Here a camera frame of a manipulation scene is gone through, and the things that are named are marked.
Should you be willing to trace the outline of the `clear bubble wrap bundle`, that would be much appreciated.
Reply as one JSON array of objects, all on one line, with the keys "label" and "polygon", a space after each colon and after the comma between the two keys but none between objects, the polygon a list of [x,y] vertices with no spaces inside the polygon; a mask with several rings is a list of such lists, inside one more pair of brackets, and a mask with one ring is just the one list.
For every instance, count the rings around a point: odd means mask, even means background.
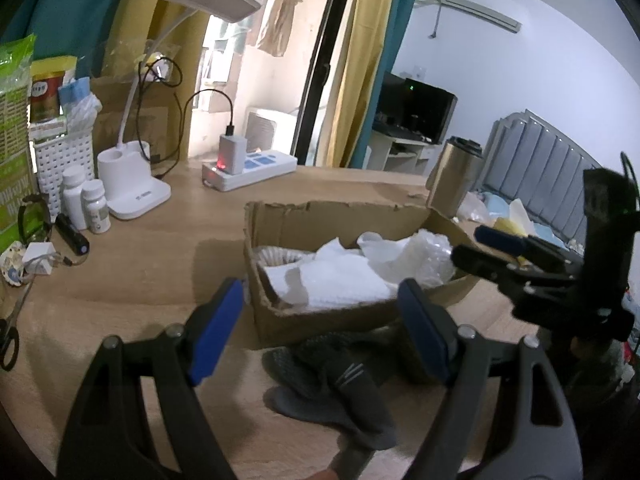
[{"label": "clear bubble wrap bundle", "polygon": [[395,264],[401,278],[413,278],[425,289],[447,284],[454,277],[448,237],[420,229],[409,238]]}]

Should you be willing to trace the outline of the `grey dotted socks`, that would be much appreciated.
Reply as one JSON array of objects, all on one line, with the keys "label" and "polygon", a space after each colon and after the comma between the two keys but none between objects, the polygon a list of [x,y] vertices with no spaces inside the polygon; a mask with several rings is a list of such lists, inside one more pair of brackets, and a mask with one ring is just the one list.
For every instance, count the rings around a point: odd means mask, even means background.
[{"label": "grey dotted socks", "polygon": [[374,453],[397,444],[397,429],[380,388],[398,378],[430,382],[407,332],[333,332],[268,350],[262,366],[277,385],[267,408],[288,418],[338,430],[345,442],[330,465],[340,479],[357,479]]}]

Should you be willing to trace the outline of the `yellow tissue pack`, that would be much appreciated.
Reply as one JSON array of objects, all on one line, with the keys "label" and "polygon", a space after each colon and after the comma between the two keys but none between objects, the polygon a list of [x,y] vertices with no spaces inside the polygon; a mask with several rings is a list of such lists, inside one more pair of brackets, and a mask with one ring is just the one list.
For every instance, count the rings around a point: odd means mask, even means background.
[{"label": "yellow tissue pack", "polygon": [[509,218],[498,218],[492,228],[499,233],[495,248],[518,259],[521,266],[529,264],[524,256],[528,234],[522,226]]}]

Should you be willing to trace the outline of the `clear plastic bag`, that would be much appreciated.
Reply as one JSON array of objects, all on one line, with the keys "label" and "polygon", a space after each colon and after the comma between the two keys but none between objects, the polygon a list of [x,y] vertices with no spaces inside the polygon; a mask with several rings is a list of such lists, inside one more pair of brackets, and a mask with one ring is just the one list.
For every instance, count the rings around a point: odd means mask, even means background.
[{"label": "clear plastic bag", "polygon": [[457,217],[459,220],[469,220],[481,224],[491,222],[491,216],[486,205],[477,194],[472,192],[466,193],[458,208]]}]

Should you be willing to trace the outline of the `grey padded headboard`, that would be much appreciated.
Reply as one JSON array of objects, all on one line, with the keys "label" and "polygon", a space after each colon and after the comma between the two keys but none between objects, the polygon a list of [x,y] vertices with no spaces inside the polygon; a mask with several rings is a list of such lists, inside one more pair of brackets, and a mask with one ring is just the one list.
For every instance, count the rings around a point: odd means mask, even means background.
[{"label": "grey padded headboard", "polygon": [[520,200],[529,218],[564,242],[586,239],[584,172],[600,164],[576,142],[530,110],[495,122],[477,191]]}]

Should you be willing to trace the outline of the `steel travel tumbler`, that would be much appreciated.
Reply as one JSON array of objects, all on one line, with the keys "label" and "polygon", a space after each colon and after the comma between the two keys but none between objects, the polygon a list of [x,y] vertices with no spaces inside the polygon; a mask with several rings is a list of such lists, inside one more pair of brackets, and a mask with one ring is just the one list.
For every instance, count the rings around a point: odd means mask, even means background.
[{"label": "steel travel tumbler", "polygon": [[483,166],[480,144],[460,136],[450,136],[426,181],[427,206],[447,218],[454,217]]}]

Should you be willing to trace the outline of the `white cloth in box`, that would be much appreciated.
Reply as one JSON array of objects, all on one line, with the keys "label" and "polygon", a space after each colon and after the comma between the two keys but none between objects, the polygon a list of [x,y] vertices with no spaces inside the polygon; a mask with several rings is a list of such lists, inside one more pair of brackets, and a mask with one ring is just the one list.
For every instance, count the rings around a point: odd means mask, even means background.
[{"label": "white cloth in box", "polygon": [[388,240],[377,232],[364,232],[358,237],[357,246],[364,258],[377,268],[393,263],[409,243],[410,237]]}]

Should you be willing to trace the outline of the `black scissors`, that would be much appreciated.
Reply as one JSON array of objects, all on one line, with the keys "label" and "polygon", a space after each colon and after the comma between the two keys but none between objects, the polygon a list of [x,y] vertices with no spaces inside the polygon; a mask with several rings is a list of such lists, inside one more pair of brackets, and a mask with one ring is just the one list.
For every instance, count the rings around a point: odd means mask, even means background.
[{"label": "black scissors", "polygon": [[28,282],[24,290],[15,301],[14,308],[7,318],[1,320],[1,369],[5,372],[13,370],[20,352],[20,333],[17,329],[17,319],[32,289],[32,282]]}]

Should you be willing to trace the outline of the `white tv stand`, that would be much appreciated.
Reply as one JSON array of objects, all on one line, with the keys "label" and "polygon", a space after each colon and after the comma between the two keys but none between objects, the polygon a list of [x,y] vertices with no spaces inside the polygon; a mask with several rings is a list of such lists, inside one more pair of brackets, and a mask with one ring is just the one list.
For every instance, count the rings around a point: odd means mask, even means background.
[{"label": "white tv stand", "polygon": [[364,156],[363,168],[427,177],[439,150],[439,145],[396,138],[373,131]]}]

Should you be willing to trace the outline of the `black monitor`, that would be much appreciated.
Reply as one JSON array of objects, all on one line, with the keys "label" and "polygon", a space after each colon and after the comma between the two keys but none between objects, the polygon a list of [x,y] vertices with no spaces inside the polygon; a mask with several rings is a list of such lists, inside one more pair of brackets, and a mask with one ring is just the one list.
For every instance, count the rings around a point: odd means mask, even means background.
[{"label": "black monitor", "polygon": [[373,129],[394,138],[441,144],[457,102],[444,89],[386,73]]}]

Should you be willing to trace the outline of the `white usb adapter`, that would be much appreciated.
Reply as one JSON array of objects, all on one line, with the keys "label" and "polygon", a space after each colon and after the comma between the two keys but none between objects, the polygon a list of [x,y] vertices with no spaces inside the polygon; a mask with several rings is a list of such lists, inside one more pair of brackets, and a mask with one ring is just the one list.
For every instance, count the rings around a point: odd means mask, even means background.
[{"label": "white usb adapter", "polygon": [[51,242],[32,242],[23,255],[22,266],[25,274],[50,275],[61,263],[61,255]]}]

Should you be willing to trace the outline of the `black cylinder flashlight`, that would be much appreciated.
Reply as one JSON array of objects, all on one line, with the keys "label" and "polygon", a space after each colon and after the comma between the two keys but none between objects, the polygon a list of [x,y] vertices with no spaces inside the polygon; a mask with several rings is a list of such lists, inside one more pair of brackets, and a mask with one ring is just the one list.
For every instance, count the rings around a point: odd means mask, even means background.
[{"label": "black cylinder flashlight", "polygon": [[54,225],[62,239],[66,241],[66,244],[70,246],[70,249],[75,255],[86,256],[90,252],[90,243],[78,229],[76,229],[73,223],[70,221],[70,217],[66,214],[58,214],[55,218]]}]

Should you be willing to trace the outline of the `green snack bag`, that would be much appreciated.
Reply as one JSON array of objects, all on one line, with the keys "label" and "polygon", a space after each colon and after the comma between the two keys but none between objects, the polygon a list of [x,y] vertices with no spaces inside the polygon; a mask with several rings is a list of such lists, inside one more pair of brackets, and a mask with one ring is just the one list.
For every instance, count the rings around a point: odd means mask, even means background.
[{"label": "green snack bag", "polygon": [[28,145],[28,106],[36,36],[1,45],[0,162],[1,251],[18,240],[22,199],[35,191]]}]

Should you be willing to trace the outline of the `white perforated basket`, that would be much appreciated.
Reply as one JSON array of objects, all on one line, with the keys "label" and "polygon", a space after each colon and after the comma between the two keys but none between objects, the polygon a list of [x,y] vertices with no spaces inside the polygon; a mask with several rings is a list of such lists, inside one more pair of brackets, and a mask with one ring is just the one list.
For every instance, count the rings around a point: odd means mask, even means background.
[{"label": "white perforated basket", "polygon": [[85,178],[94,177],[93,128],[63,132],[63,125],[53,122],[29,127],[29,141],[35,153],[36,176],[41,194],[46,196],[50,216],[62,211],[63,171],[81,166]]}]

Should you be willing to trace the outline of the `yellow red packet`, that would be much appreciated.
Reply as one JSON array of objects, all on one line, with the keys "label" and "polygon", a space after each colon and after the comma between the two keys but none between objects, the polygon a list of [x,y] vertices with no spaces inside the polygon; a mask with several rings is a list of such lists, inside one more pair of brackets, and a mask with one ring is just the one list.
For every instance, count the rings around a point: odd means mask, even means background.
[{"label": "yellow red packet", "polygon": [[30,121],[46,122],[60,116],[58,89],[75,77],[77,58],[73,55],[42,58],[32,62]]}]

